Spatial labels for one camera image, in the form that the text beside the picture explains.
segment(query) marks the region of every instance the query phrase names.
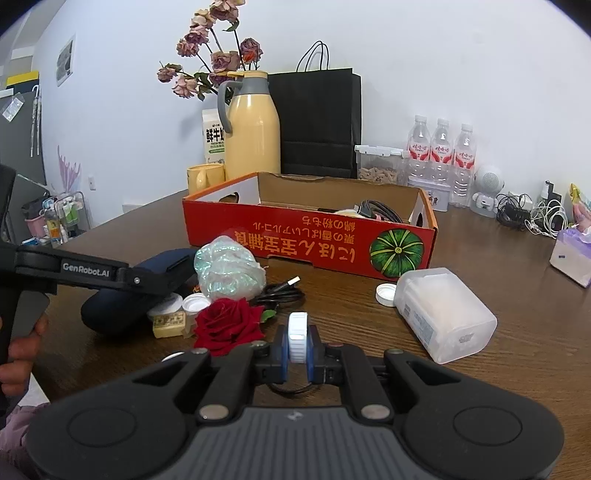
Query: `flower bouquet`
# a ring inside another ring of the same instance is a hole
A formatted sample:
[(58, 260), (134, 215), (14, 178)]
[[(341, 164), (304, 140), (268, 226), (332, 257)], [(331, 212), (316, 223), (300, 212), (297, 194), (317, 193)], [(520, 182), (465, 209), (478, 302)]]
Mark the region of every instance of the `flower bouquet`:
[[(217, 88), (226, 80), (232, 80), (228, 72), (235, 72), (248, 67), (258, 70), (263, 51), (259, 42), (253, 38), (247, 38), (240, 42), (238, 38), (238, 7), (244, 5), (246, 0), (215, 0), (208, 10), (197, 10), (191, 21), (189, 33), (181, 38), (177, 44), (177, 52), (181, 57), (197, 57), (201, 60), (206, 72), (198, 71), (190, 74), (185, 72), (182, 65), (168, 63), (162, 65), (158, 71), (158, 80), (163, 83), (177, 78), (173, 92), (182, 98), (197, 96), (205, 100), (206, 93), (217, 94)], [(220, 45), (214, 26), (218, 21), (230, 22), (230, 27), (224, 31), (233, 33), (238, 50), (225, 52)], [(210, 44), (210, 35), (217, 45), (217, 51), (213, 51)], [(207, 48), (211, 65), (203, 59), (202, 47)], [(228, 89), (229, 98), (232, 97), (231, 89)]]

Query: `red and white label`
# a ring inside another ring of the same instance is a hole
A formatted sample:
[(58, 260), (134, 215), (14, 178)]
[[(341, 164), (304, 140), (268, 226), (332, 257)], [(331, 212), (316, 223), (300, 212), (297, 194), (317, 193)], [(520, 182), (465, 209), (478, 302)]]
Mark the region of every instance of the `red and white label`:
[(431, 147), (431, 160), (441, 163), (451, 163), (452, 148), (447, 145), (436, 145)]
[(411, 143), (408, 147), (410, 156), (415, 160), (428, 160), (429, 147), (420, 143)]
[(455, 152), (453, 155), (453, 164), (466, 170), (474, 167), (474, 155), (468, 152)]

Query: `red cardboard box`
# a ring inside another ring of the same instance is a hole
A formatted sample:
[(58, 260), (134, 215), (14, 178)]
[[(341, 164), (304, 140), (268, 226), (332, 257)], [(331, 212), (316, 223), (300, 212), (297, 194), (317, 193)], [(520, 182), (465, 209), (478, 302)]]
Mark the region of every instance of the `red cardboard box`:
[[(326, 211), (379, 200), (407, 223), (350, 218)], [(254, 173), (183, 199), (189, 242), (227, 235), (256, 257), (281, 257), (366, 277), (396, 280), (427, 268), (437, 236), (421, 189), (366, 180)]]

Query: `yellow mug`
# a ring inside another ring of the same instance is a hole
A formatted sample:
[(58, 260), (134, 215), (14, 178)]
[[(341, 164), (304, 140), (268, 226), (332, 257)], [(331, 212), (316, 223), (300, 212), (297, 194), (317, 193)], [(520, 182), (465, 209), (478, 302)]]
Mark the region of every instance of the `yellow mug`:
[(226, 171), (221, 163), (197, 165), (187, 169), (189, 195), (215, 187), (226, 181)]

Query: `plastic water bottle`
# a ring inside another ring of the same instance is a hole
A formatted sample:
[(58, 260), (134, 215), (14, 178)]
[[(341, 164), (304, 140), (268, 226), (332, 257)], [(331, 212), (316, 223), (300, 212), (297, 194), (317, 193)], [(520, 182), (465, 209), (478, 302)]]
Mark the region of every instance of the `plastic water bottle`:
[(453, 144), (449, 138), (449, 122), (437, 120), (437, 130), (431, 140), (431, 179), (437, 183), (447, 183), (449, 167), (452, 164)]
[(470, 178), (476, 160), (476, 143), (471, 125), (462, 124), (453, 153), (452, 205), (467, 207), (470, 203)]
[(427, 117), (417, 115), (414, 127), (408, 135), (410, 158), (408, 162), (408, 176), (426, 178), (428, 175), (428, 160), (431, 148), (431, 137), (427, 129)]

